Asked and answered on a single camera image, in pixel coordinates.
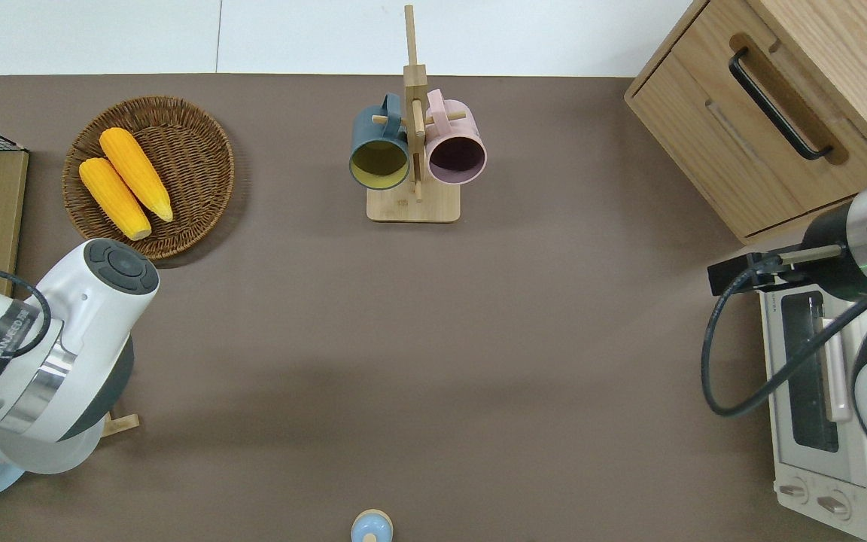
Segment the drawer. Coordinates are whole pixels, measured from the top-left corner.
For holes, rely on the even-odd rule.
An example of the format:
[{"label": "drawer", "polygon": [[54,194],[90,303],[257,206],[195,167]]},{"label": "drawer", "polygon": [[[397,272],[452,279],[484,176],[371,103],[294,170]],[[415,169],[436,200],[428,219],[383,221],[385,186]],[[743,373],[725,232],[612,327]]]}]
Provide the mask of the drawer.
[{"label": "drawer", "polygon": [[[867,138],[825,88],[744,0],[712,0],[628,103],[736,236],[753,242],[867,186]],[[810,159],[792,142],[830,151]]]}]

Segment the corn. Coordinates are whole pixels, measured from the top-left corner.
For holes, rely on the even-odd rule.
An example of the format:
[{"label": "corn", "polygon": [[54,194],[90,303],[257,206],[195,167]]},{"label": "corn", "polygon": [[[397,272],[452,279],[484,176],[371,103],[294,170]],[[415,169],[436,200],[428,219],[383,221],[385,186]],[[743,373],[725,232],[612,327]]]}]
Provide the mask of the corn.
[{"label": "corn", "polygon": [[159,218],[172,222],[169,193],[133,135],[123,128],[107,128],[100,135],[99,144],[135,198]]},{"label": "corn", "polygon": [[79,164],[79,176],[102,211],[133,241],[149,237],[152,227],[129,188],[105,158],[90,158]]}]

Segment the oven door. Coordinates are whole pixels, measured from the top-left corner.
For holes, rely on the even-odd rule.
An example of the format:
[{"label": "oven door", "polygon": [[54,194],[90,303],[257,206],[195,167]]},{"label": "oven door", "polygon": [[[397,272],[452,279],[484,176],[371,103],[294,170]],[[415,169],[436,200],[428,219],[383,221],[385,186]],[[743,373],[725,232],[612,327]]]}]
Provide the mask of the oven door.
[{"label": "oven door", "polygon": [[[768,372],[849,306],[818,287],[763,294]],[[865,487],[865,436],[850,404],[849,375],[867,330],[867,312],[850,323],[771,395],[780,463]]]}]

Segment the mug handle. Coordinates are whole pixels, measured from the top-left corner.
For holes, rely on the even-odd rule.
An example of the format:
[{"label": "mug handle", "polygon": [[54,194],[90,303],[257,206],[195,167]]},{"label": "mug handle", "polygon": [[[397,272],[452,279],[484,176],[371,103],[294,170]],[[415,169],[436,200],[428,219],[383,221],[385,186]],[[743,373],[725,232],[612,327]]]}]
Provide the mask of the mug handle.
[{"label": "mug handle", "polygon": [[386,93],[381,106],[383,114],[386,116],[386,124],[383,126],[383,138],[396,139],[400,132],[400,97],[395,93]]},{"label": "mug handle", "polygon": [[447,105],[443,102],[443,93],[440,89],[433,89],[427,93],[427,101],[430,103],[430,116],[433,124],[437,127],[437,134],[444,136],[450,133],[450,120],[447,119]]}]

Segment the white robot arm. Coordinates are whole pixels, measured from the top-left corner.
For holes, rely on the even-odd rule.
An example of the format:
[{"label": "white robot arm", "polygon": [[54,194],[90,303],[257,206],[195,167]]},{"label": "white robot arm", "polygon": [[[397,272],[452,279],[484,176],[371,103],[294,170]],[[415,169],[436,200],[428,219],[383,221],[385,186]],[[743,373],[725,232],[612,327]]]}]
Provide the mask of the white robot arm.
[{"label": "white robot arm", "polygon": [[[82,435],[100,425],[123,392],[133,364],[130,331],[158,288],[159,275],[147,258],[123,243],[92,239],[38,283],[51,309],[44,334],[45,311],[37,298],[0,295],[4,459],[35,473],[56,473],[92,452],[82,453],[89,446]],[[66,452],[70,459],[63,461]]]}]

